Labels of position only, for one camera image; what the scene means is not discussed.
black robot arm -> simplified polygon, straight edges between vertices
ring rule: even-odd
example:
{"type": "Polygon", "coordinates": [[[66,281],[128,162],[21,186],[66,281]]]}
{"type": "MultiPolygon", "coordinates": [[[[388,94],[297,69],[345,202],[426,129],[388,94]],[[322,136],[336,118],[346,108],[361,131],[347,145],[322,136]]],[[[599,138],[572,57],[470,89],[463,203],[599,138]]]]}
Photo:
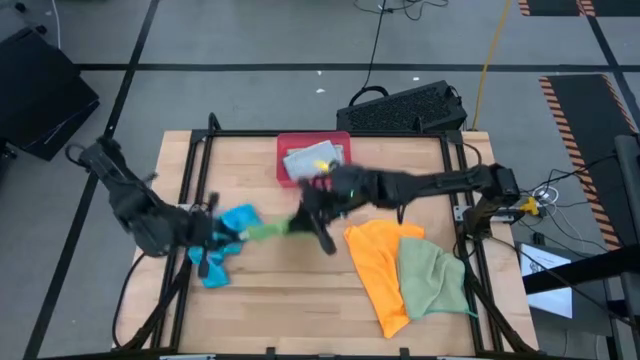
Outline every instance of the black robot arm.
{"type": "Polygon", "coordinates": [[[145,254],[164,256],[173,246],[215,250],[224,244],[213,242],[212,232],[232,233],[211,216],[217,194],[212,194],[208,209],[194,207],[187,211],[165,203],[127,167],[115,140],[99,138],[83,148],[77,160],[71,159],[69,150],[69,160],[97,175],[105,185],[116,219],[145,254]]]}
{"type": "Polygon", "coordinates": [[[417,198],[478,191],[482,198],[463,215],[466,234],[476,236],[488,230],[489,220],[500,207],[509,207],[520,199],[513,172],[498,164],[428,175],[333,166],[328,174],[301,181],[299,186],[302,199],[292,220],[293,229],[315,232],[328,254],[335,252],[335,245],[326,226],[368,203],[397,210],[398,221],[402,222],[404,208],[417,198]]]}

yellow cable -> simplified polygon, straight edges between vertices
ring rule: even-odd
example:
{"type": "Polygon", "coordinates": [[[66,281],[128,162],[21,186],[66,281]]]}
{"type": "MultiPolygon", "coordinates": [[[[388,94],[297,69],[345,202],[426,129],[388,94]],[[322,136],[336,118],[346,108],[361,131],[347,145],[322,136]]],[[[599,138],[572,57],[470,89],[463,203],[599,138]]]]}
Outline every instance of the yellow cable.
{"type": "Polygon", "coordinates": [[[476,125],[478,124],[478,113],[480,112],[480,104],[482,103],[482,88],[484,86],[484,79],[487,77],[487,68],[491,63],[491,58],[493,58],[493,52],[496,49],[496,45],[498,44],[500,32],[502,31],[502,27],[504,26],[505,20],[507,19],[507,14],[509,13],[510,8],[511,0],[506,0],[504,4],[504,10],[502,11],[502,17],[500,18],[500,23],[498,24],[496,33],[493,35],[493,41],[491,41],[491,47],[489,48],[487,61],[484,63],[484,67],[482,68],[482,75],[480,76],[480,86],[478,86],[478,97],[476,98],[476,112],[475,114],[473,114],[473,125],[471,125],[472,131],[476,130],[476,125]]]}

red plastic tray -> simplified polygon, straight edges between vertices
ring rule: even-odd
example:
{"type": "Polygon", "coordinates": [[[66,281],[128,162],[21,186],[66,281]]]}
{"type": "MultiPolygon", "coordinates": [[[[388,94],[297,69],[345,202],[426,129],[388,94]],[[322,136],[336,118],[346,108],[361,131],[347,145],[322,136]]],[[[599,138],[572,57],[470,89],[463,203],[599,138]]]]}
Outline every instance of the red plastic tray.
{"type": "Polygon", "coordinates": [[[309,147],[322,141],[329,140],[333,145],[342,145],[344,161],[351,163],[351,137],[346,131],[284,133],[278,135],[278,149],[276,151],[276,178],[282,187],[296,187],[296,183],[289,178],[282,159],[287,156],[287,150],[309,147]]]}

white paper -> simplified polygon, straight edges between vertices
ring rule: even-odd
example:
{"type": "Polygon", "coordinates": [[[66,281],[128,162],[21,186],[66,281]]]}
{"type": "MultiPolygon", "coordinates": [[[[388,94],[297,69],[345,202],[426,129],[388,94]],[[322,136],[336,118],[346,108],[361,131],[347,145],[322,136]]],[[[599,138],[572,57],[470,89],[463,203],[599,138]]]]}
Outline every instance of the white paper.
{"type": "MultiPolygon", "coordinates": [[[[526,244],[521,246],[520,251],[531,256],[531,258],[547,269],[553,269],[554,267],[571,263],[571,260],[569,259],[565,259],[561,256],[548,253],[544,250],[540,250],[526,244]]],[[[522,276],[526,276],[539,271],[544,271],[544,269],[529,260],[528,257],[520,255],[520,271],[522,272],[522,276]]],[[[536,309],[548,311],[569,319],[573,318],[573,299],[570,288],[562,288],[527,295],[527,300],[529,302],[529,306],[536,309]]]]}

yellow object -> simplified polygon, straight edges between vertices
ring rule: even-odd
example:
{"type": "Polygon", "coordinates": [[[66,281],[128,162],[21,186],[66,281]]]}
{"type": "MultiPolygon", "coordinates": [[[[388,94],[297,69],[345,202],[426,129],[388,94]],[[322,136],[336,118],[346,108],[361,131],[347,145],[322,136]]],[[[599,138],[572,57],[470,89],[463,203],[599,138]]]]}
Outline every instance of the yellow object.
{"type": "Polygon", "coordinates": [[[520,210],[529,213],[533,216],[538,216],[538,214],[540,214],[540,211],[538,210],[538,204],[536,204],[536,199],[534,199],[533,197],[529,196],[529,198],[527,198],[527,202],[522,204],[522,206],[520,206],[520,210]]]}
{"type": "Polygon", "coordinates": [[[493,52],[496,49],[498,44],[498,39],[500,38],[500,32],[504,27],[504,23],[507,19],[507,14],[509,13],[509,8],[511,8],[511,0],[506,0],[504,4],[504,10],[502,10],[502,17],[500,17],[500,22],[498,23],[498,28],[496,29],[496,33],[493,35],[493,40],[491,41],[491,46],[489,47],[489,55],[487,56],[487,61],[484,63],[482,67],[482,75],[480,76],[480,86],[478,86],[478,97],[476,98],[476,112],[473,114],[473,125],[471,125],[471,130],[476,130],[476,125],[478,124],[478,113],[480,113],[480,104],[482,103],[482,90],[484,88],[484,79],[487,77],[487,68],[491,63],[491,59],[493,58],[493,52]]]}
{"type": "Polygon", "coordinates": [[[325,161],[316,160],[313,162],[313,165],[317,169],[322,170],[323,172],[326,172],[326,173],[329,172],[329,164],[327,164],[325,161]]]}

